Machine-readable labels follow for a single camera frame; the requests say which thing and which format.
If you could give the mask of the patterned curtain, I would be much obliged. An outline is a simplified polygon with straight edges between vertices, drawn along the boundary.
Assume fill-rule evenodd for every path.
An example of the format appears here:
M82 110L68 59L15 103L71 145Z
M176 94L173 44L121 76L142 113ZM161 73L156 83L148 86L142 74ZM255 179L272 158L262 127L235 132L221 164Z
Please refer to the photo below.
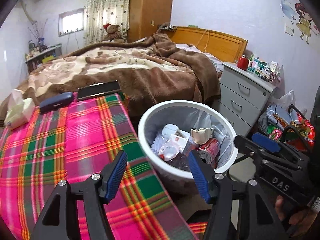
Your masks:
M122 38L129 31L130 0L86 0L84 16L84 44L101 42L107 32L105 25L117 25Z

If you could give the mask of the colourful bag on floor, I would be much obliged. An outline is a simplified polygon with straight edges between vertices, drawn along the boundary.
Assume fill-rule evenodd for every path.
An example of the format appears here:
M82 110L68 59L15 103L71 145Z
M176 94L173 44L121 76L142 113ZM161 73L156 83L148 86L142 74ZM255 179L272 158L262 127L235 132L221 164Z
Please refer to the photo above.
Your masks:
M275 104L258 119L259 131L274 141L285 142L300 152L310 153L315 142L315 128L293 104L288 109Z

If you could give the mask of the small window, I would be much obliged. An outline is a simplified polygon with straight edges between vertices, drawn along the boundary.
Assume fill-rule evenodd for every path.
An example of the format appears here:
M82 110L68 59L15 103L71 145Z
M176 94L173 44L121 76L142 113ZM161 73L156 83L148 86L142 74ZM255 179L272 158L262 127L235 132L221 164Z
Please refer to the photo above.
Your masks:
M84 11L80 8L59 15L59 37L84 29Z

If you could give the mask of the red white milk carton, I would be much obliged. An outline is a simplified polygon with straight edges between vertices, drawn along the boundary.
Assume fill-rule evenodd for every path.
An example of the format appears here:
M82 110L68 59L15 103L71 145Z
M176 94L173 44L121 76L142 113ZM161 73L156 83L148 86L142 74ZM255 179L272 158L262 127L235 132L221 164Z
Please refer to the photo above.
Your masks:
M186 154L189 151L193 150L197 145L195 144L195 142L193 142L190 133L182 131L182 134L184 135L183 138L176 135L171 135L170 137L173 142L178 144L178 146L180 147L180 152L182 154Z

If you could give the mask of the white trash bin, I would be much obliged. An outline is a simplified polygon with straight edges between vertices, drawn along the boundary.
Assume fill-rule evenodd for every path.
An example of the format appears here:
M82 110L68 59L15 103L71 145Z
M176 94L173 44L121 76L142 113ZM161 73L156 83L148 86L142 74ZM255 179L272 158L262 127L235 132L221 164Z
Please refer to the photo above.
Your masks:
M225 173L234 164L238 149L231 123L216 110L185 100L158 103L148 109L138 125L143 152L162 181L183 185L193 182L188 153L201 146L201 140L215 139L217 156L203 153L201 158Z

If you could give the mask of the soft tissue pack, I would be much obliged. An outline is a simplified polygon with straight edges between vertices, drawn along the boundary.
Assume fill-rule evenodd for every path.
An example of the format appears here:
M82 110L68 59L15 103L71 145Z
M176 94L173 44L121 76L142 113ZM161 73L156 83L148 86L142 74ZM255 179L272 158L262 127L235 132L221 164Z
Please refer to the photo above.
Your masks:
M13 89L8 102L8 111L5 116L4 124L10 129L16 129L30 121L35 103L32 98L23 98L23 92Z

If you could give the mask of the wooden headboard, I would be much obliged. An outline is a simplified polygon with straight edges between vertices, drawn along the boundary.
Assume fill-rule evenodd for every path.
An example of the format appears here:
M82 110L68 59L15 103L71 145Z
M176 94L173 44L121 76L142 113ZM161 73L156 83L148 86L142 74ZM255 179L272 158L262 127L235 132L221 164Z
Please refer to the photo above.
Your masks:
M174 31L163 30L172 42L195 46L204 53L209 53L223 62L235 62L244 53L246 39L222 33L191 27L177 27Z

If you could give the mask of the red drink can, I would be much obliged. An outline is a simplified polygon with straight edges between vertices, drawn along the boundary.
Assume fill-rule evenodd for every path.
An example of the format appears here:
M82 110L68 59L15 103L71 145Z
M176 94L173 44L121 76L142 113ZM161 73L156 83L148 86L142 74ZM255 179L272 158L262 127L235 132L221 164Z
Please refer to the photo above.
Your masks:
M215 138L210 138L205 144L197 149L197 153L205 164L213 169L217 167L217 159L220 155L220 143Z

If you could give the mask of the brown beige fleece blanket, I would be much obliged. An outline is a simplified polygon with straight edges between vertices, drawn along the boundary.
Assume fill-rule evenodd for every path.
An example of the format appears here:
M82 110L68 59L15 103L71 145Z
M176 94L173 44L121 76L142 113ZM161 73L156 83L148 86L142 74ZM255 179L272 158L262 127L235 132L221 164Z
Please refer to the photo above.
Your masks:
M131 118L163 101L210 104L221 94L210 59L178 48L165 34L153 34L142 42L86 46L33 70L18 89L38 105L64 92L111 81L117 81L128 96Z

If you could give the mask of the white paper cup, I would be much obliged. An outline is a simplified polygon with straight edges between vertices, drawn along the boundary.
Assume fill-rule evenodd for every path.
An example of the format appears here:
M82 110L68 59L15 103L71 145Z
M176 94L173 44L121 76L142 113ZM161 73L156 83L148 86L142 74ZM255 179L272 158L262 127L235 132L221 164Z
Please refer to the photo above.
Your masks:
M193 142L199 145L205 144L213 136L212 128L200 128L200 129L191 129L190 135Z

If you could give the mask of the black smartphone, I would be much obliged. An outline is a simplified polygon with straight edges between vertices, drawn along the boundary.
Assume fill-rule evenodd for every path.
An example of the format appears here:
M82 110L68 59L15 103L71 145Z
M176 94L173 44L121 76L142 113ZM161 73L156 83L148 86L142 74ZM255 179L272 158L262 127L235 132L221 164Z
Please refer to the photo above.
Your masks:
M117 80L105 83L96 83L78 89L77 101L97 98L109 94L120 92L120 84Z

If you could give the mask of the dark blue glasses case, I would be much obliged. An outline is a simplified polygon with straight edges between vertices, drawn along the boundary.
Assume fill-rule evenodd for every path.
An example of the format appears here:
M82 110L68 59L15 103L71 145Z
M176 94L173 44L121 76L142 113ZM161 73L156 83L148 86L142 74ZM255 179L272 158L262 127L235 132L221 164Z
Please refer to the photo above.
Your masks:
M69 105L74 100L73 92L65 92L51 98L48 98L40 103L40 113L47 113L58 108Z

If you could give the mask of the pink plaid bed sheet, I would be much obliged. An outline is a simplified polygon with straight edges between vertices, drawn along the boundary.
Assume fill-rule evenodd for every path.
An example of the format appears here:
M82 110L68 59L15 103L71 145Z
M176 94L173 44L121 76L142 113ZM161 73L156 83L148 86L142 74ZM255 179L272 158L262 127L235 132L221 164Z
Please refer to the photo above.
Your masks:
M115 239L195 239L138 143L119 95L74 101L15 130L1 129L1 217L16 239L29 239L57 183L100 172L118 151L128 164L105 206Z

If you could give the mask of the grey bedside drawer cabinet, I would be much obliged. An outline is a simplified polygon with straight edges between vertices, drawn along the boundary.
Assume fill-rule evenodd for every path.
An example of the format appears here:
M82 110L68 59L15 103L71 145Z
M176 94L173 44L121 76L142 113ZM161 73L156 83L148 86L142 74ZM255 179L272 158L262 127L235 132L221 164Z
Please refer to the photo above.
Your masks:
M221 97L213 103L213 109L229 121L237 135L246 136L276 87L234 63L224 62L223 65Z

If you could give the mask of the cluttered wall shelf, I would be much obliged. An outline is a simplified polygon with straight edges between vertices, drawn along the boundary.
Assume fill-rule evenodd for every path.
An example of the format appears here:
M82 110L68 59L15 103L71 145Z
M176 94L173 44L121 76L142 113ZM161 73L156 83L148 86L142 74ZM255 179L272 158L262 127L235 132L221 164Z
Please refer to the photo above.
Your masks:
M28 73L47 63L48 61L62 55L62 44L58 43L48 46L46 49L40 50L35 47L29 54L25 55L25 64L27 65Z

